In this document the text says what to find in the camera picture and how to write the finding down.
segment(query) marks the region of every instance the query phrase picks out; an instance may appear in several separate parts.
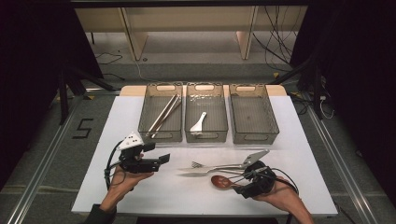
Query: white table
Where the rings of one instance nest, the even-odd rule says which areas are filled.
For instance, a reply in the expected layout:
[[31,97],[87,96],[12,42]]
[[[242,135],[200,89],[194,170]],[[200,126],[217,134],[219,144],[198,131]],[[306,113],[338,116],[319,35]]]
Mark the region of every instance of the white table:
[[[263,148],[271,151],[262,161],[286,172],[296,183],[300,197],[314,217],[335,216],[337,211],[324,183],[318,165],[306,140],[303,128],[289,96],[270,96],[280,130],[271,146],[235,146],[231,130],[227,142],[173,145],[157,144],[145,153],[146,159],[157,159],[170,153],[170,161],[160,171],[139,183],[119,203],[118,212],[140,217],[276,217],[284,216],[271,204],[245,199],[233,189],[219,190],[210,182],[209,173],[194,175],[179,171],[191,167],[192,161],[205,165],[242,162],[248,154]],[[137,133],[143,96],[118,96],[109,113],[92,162],[72,208],[75,213],[88,213],[93,203],[106,195],[103,171],[113,147],[130,132]],[[113,162],[120,154],[116,152]]]

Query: gray translucent basket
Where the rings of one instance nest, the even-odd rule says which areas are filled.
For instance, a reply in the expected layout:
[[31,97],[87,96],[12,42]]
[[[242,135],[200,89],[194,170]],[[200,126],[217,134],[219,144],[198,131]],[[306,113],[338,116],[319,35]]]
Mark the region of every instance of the gray translucent basket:
[[[168,117],[156,132],[150,128],[161,115],[170,100],[180,96],[177,106],[174,107]],[[138,131],[145,143],[181,142],[182,141],[182,99],[183,83],[149,83],[146,88],[145,100],[140,115]]]
[[274,143],[279,129],[264,84],[230,85],[230,102],[235,144]]
[[[191,127],[206,112],[200,134],[191,132]],[[185,133],[188,143],[225,142],[228,122],[221,83],[187,83]]]

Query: hand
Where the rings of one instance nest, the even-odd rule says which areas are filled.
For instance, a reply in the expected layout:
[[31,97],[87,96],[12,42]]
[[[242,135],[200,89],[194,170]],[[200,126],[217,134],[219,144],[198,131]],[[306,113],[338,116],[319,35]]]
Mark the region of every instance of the hand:
[[[276,178],[288,181],[282,176],[277,176]],[[256,201],[270,203],[280,210],[293,214],[299,223],[314,223],[311,214],[308,212],[303,201],[294,189],[282,182],[275,181],[274,187],[269,193],[255,196],[253,199]]]
[[103,199],[100,209],[105,212],[111,213],[117,206],[117,203],[123,199],[131,189],[133,189],[139,181],[149,178],[154,175],[151,173],[139,173],[133,174],[122,170],[121,167],[117,166],[111,180],[110,187],[108,188],[107,195]]

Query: person's left hand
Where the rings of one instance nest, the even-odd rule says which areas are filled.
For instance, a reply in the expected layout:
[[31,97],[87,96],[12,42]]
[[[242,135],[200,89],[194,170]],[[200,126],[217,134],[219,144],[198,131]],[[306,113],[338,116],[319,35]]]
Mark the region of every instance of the person's left hand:
[[112,212],[117,206],[117,203],[123,199],[125,194],[127,194],[131,189],[133,189],[139,181],[149,178],[154,175],[151,173],[139,173],[133,174],[122,170],[121,167],[117,166],[111,180],[110,187],[106,197],[103,199],[100,209],[105,212]]

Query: white desk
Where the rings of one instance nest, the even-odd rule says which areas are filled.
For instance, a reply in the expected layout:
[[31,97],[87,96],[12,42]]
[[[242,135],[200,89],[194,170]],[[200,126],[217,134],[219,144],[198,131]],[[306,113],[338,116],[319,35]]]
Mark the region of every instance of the white desk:
[[[184,141],[172,147],[158,144],[145,153],[145,158],[158,158],[170,153],[170,161],[161,166],[153,177],[139,183],[134,191],[119,203],[118,212],[141,217],[275,217],[286,215],[268,203],[244,199],[233,189],[219,190],[212,186],[215,174],[192,175],[179,168],[192,161],[205,165],[242,162],[248,154],[268,147],[271,152],[262,158],[270,167],[286,172],[297,184],[300,197],[315,217],[335,216],[337,211],[323,181],[303,128],[289,96],[270,96],[280,134],[271,146],[235,146],[231,130],[227,142],[188,144]],[[118,96],[111,108],[106,126],[93,155],[81,189],[72,208],[75,213],[88,213],[93,203],[106,195],[103,171],[113,147],[130,132],[137,133],[143,96]]]

